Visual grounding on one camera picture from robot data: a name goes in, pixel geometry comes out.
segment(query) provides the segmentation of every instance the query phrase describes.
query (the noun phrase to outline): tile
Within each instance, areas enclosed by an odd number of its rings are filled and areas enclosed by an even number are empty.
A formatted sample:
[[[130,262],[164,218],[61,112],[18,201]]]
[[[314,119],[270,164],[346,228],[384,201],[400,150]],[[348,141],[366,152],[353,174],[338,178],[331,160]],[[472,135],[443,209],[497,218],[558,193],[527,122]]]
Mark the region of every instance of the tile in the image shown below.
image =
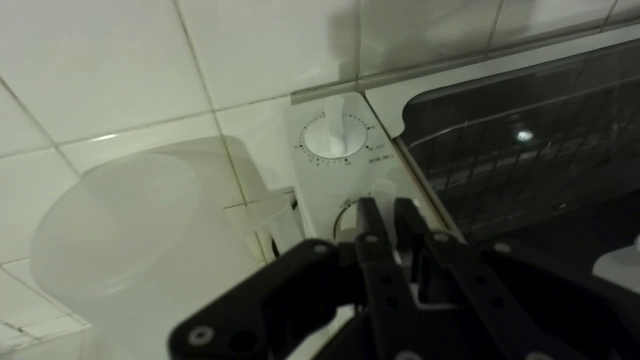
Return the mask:
[[[598,27],[614,0],[503,0],[493,45]]]
[[[216,107],[356,76],[356,0],[178,0]]]
[[[287,152],[284,105],[287,98],[217,112],[246,199],[289,188],[296,180]]]
[[[640,0],[618,0],[609,23],[640,19]]]
[[[176,141],[194,137],[216,135],[216,122],[212,114],[190,116],[183,119],[155,123],[130,132],[101,133],[90,139],[71,141],[60,145],[64,156],[71,161],[78,171],[86,171],[108,160],[159,148]]]
[[[48,299],[0,269],[0,318],[16,327],[64,315]]]
[[[22,348],[26,343],[30,343],[31,337],[7,327],[5,323],[0,321],[0,357],[3,357],[2,353],[13,350],[13,348]]]
[[[70,333],[22,348],[10,360],[81,360],[81,333]]]
[[[40,218],[74,181],[54,150],[0,160],[0,263],[30,253]]]
[[[251,252],[258,263],[264,263],[264,253],[259,247],[259,242],[256,237],[256,224],[249,218],[249,212],[246,205],[234,205],[226,207],[223,214],[228,215],[228,222],[235,229],[235,234],[244,240],[246,247]]]
[[[108,160],[159,145],[180,145],[180,141],[185,139],[202,139],[205,141],[205,150],[212,150],[212,160],[207,164],[213,166],[212,188],[216,190],[220,203],[242,203],[242,191],[212,114],[65,144],[61,145],[61,152],[78,168],[78,171],[88,171]]]
[[[58,141],[207,109],[171,0],[3,0],[0,74]]]
[[[56,298],[52,298],[49,293],[46,293],[34,274],[31,274],[31,265],[30,259],[18,259],[18,262],[10,262],[2,265],[3,272],[7,272],[10,276],[18,277],[22,283],[26,283],[30,290],[34,290],[35,293],[40,293],[42,298],[46,298],[48,302],[52,302],[56,307],[60,307],[64,313],[71,313],[71,310],[67,310],[64,304],[60,304]]]
[[[48,145],[48,139],[0,80],[0,156],[42,145]]]
[[[500,0],[360,0],[360,76],[484,52]]]
[[[31,326],[23,326],[22,329],[34,337],[58,337],[86,327],[86,321],[78,321],[74,315],[61,315]]]

